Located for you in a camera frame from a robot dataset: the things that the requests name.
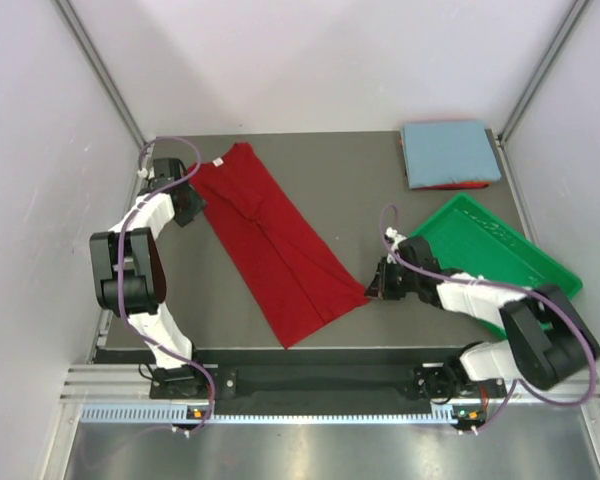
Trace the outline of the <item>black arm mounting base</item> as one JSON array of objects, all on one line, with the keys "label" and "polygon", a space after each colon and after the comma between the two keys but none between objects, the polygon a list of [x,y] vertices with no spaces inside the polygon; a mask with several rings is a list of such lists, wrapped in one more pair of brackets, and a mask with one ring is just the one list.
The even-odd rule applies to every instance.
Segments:
[{"label": "black arm mounting base", "polygon": [[450,347],[207,349],[198,359],[216,386],[220,414],[424,413],[433,402],[483,405],[499,380],[461,381]]}]

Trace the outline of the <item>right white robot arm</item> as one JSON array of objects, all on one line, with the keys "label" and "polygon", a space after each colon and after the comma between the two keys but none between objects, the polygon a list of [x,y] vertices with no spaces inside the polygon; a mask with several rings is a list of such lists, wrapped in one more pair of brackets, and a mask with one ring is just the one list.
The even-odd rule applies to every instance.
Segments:
[{"label": "right white robot arm", "polygon": [[387,254],[365,291],[368,298],[397,301],[409,294],[443,311],[500,328],[496,343],[477,342],[451,360],[446,380],[467,396],[486,380],[523,380],[548,391],[573,374],[593,368],[600,346],[560,287],[535,289],[491,282],[458,269],[443,269],[429,242],[389,228]]}]

